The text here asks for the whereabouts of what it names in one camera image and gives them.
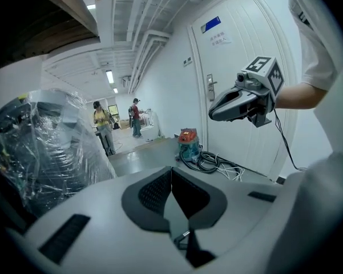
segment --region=person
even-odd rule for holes
[[[132,127],[133,127],[133,137],[142,137],[141,134],[141,124],[139,122],[139,114],[142,114],[143,112],[140,112],[137,108],[137,104],[140,102],[139,99],[135,98],[133,100],[133,105],[131,106],[132,110]]]
[[[302,82],[284,87],[276,108],[315,108],[343,69],[343,42],[327,9],[319,0],[289,0],[302,48]]]
[[[103,107],[100,105],[100,102],[96,101],[93,105],[95,109],[94,124],[96,124],[98,130],[102,133],[102,136],[107,137],[109,143],[108,154],[115,154],[112,130],[110,127],[111,116],[109,115],[108,111],[103,109]]]

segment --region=black cable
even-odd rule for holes
[[[283,139],[286,151],[288,152],[289,158],[294,166],[294,168],[298,171],[305,171],[307,168],[305,167],[296,167],[296,164],[293,161],[292,155],[290,154],[290,149],[289,149],[289,145],[288,145],[288,141],[286,140],[284,133],[283,133],[283,128],[281,127],[281,122],[280,119],[278,117],[278,115],[276,114],[276,110],[274,109],[274,113],[275,113],[275,127],[279,130],[281,137]]]
[[[213,154],[211,152],[207,152],[207,151],[203,151],[200,153],[200,157],[199,157],[198,162],[196,164],[197,167],[194,167],[184,159],[183,153],[186,150],[187,150],[186,147],[185,147],[185,149],[181,150],[180,158],[183,161],[183,163],[188,168],[190,168],[191,170],[203,172],[205,174],[212,174],[215,171],[217,171],[217,169],[220,167],[221,164],[227,164],[227,165],[231,166],[238,174],[240,174],[242,172],[242,170],[240,168],[236,168],[237,165],[234,164],[233,162],[229,162],[228,160],[224,160],[224,159],[220,158],[219,156],[216,156],[215,154]],[[212,163],[214,166],[212,168],[203,167],[202,162]]]

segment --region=gray panel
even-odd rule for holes
[[[25,234],[26,239],[40,247],[72,214],[78,213],[91,219],[63,258],[64,271],[124,274],[190,271],[192,267],[169,234],[143,231],[126,216],[121,205],[127,186],[157,171],[143,171],[87,187],[40,218]]]
[[[327,160],[306,170],[266,273],[284,273],[292,269],[322,246],[342,218],[343,154],[333,153]]]
[[[250,233],[235,247],[195,273],[225,273],[228,272],[226,269],[233,270],[233,273],[264,273],[270,254],[288,221],[302,179],[303,173],[287,178],[270,209]]]
[[[196,231],[201,249],[216,256],[233,248],[243,239],[271,208],[272,203],[255,199],[248,194],[252,191],[277,196],[283,186],[270,183],[254,184],[232,182],[226,178],[216,178],[199,172],[187,171],[194,177],[220,189],[227,197],[227,210],[221,219],[210,229]]]

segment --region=white door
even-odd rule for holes
[[[219,17],[220,23],[203,33],[203,26]],[[270,24],[254,0],[227,0],[204,13],[192,24],[193,34],[200,56],[203,80],[212,74],[216,97],[235,84],[241,72],[255,56],[276,57],[283,68],[282,59]],[[207,99],[207,109],[211,102]],[[284,126],[286,112],[278,111]],[[281,136],[273,122],[256,128],[247,119],[230,122],[208,120],[208,150],[269,176],[275,162]]]

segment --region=black mesh panel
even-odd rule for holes
[[[170,173],[166,173],[144,186],[138,194],[142,205],[159,215],[164,215],[166,200],[171,191]]]

